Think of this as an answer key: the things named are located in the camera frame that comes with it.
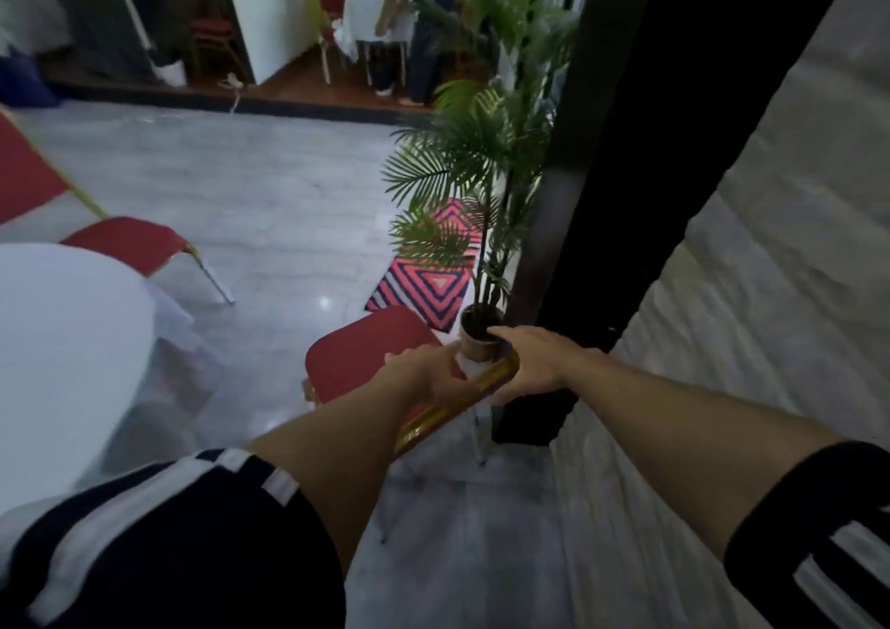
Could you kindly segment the person's left hand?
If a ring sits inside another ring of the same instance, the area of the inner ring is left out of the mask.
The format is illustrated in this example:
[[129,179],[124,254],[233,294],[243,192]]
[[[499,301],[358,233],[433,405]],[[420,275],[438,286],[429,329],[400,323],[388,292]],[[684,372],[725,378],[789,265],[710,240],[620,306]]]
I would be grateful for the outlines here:
[[412,406],[445,407],[459,400],[473,401],[483,390],[477,382],[455,375],[458,352],[459,343],[451,342],[387,354],[379,375]]

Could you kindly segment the brown plant pot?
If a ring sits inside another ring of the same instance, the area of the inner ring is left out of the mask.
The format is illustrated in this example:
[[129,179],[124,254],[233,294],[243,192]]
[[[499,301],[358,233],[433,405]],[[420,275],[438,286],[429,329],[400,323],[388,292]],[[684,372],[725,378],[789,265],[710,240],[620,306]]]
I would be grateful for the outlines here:
[[460,353],[475,364],[496,361],[504,349],[503,340],[490,333],[490,328],[504,323],[505,313],[495,305],[473,303],[460,315]]

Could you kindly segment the white partition panel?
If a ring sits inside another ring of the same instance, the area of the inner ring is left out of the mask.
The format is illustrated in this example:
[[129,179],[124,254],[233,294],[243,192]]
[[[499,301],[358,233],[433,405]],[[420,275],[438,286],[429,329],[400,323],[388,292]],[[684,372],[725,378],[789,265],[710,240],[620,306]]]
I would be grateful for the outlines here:
[[230,0],[253,82],[264,84],[317,43],[307,0]]

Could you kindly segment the black white-striped left sleeve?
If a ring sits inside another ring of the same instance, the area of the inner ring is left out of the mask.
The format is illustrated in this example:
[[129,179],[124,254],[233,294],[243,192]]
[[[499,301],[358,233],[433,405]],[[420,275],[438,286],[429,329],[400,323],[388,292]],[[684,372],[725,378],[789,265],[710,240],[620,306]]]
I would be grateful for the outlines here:
[[335,545],[298,482],[240,448],[0,515],[0,629],[345,629]]

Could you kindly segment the black white-striped right sleeve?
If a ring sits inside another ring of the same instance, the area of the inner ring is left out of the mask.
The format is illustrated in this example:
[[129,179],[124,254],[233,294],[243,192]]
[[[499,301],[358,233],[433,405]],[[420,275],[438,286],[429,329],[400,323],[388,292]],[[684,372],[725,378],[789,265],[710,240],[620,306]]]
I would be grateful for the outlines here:
[[724,567],[772,629],[890,629],[890,452],[807,457],[740,523]]

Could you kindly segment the green potted palm plant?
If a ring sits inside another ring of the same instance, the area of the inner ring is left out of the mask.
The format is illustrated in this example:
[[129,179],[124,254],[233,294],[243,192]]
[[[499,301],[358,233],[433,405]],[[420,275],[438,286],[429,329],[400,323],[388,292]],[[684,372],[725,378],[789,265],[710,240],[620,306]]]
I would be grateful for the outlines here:
[[452,12],[429,2],[417,6],[437,25],[440,54],[465,57],[488,76],[439,85],[429,115],[397,131],[384,164],[386,192],[399,210],[390,235],[412,262],[465,268],[468,237],[436,218],[450,199],[461,200],[466,225],[482,234],[471,304],[501,308],[555,123],[549,92],[568,67],[579,20],[549,0],[454,1]]

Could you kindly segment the blue cloth bundle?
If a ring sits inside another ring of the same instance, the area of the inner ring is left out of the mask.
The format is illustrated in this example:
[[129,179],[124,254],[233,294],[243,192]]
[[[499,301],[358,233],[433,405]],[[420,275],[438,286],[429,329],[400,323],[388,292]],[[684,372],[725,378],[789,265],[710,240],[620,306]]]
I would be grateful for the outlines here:
[[0,54],[0,105],[45,109],[61,105],[61,99],[45,82],[37,61],[10,46]]

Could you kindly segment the person's left forearm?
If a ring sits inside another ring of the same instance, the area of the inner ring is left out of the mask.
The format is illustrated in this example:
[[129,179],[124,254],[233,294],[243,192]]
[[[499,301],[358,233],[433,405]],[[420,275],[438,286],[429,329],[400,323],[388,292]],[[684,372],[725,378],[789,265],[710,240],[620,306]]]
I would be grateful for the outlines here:
[[384,487],[412,391],[411,377],[388,365],[244,447],[295,479],[335,546],[343,579]]

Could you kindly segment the dark covered chair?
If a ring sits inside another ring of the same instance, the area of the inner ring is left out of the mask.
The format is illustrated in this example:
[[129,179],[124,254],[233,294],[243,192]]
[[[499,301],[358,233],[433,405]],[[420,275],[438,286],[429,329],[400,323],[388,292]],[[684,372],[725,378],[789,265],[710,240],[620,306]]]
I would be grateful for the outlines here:
[[62,0],[77,59],[122,83],[158,84],[152,43],[132,0]]

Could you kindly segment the small table with white cloth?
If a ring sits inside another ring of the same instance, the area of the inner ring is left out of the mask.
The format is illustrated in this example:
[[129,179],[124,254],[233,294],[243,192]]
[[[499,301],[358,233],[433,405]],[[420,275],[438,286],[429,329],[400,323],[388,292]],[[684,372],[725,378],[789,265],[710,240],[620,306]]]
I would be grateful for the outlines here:
[[407,84],[408,50],[415,32],[416,13],[402,13],[390,30],[378,36],[375,28],[385,0],[345,0],[343,17],[333,23],[335,43],[352,63],[365,67],[368,84],[371,84],[368,57],[373,44],[396,45],[400,50],[400,83]]

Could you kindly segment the person's right hand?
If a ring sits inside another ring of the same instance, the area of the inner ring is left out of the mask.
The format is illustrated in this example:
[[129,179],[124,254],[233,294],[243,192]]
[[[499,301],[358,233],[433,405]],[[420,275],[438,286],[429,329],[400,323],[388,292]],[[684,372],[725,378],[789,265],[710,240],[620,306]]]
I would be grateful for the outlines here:
[[538,395],[571,387],[573,380],[586,371],[595,358],[605,356],[601,350],[583,348],[559,333],[537,326],[518,327],[533,327],[535,331],[539,351],[537,363],[541,370],[541,393]]

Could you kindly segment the black pillar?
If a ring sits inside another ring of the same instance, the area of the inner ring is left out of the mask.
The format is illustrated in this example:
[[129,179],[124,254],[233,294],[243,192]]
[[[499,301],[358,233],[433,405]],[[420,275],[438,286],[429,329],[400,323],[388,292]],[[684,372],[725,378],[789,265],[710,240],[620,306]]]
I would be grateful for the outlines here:
[[648,0],[540,324],[622,361],[617,341],[831,1]]

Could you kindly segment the black white-striped sleeve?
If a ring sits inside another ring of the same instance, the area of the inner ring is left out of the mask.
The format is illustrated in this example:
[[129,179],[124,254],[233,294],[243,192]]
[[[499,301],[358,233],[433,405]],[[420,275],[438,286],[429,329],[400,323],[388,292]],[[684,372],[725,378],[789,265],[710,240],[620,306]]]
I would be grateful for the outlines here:
[[890,629],[890,452],[807,457],[740,523],[724,567],[772,629]]
[[0,629],[345,629],[335,545],[298,482],[240,448],[0,515]]

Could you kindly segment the person's right forearm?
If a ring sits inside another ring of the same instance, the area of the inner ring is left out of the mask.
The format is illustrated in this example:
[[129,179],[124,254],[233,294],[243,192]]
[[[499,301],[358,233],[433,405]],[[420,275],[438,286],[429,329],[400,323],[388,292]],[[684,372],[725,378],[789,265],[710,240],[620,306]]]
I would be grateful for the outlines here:
[[718,559],[795,466],[848,438],[824,424],[578,349],[565,384]]

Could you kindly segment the red and navy patterned rug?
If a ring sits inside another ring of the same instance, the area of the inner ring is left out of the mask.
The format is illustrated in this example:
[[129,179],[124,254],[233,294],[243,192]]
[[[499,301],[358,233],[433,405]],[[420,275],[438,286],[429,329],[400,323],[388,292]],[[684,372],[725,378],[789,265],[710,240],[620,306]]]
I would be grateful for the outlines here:
[[481,231],[466,225],[463,208],[461,200],[452,198],[437,212],[436,218],[440,225],[456,229],[468,237],[469,246],[464,255],[466,267],[444,270],[396,256],[368,298],[365,311],[405,307],[432,330],[451,333],[472,281],[471,268],[482,243]]

